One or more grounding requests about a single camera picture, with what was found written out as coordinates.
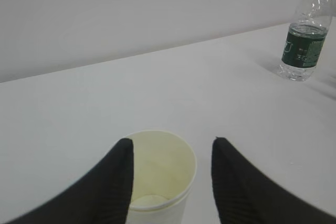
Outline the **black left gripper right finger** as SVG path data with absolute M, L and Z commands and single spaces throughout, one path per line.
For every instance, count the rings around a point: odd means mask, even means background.
M 265 176 L 224 137 L 213 141 L 211 177 L 221 223 L 335 223 Z

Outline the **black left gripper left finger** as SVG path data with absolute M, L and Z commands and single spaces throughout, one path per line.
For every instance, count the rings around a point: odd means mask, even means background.
M 10 223 L 126 223 L 133 180 L 133 142 L 122 138 L 77 182 Z

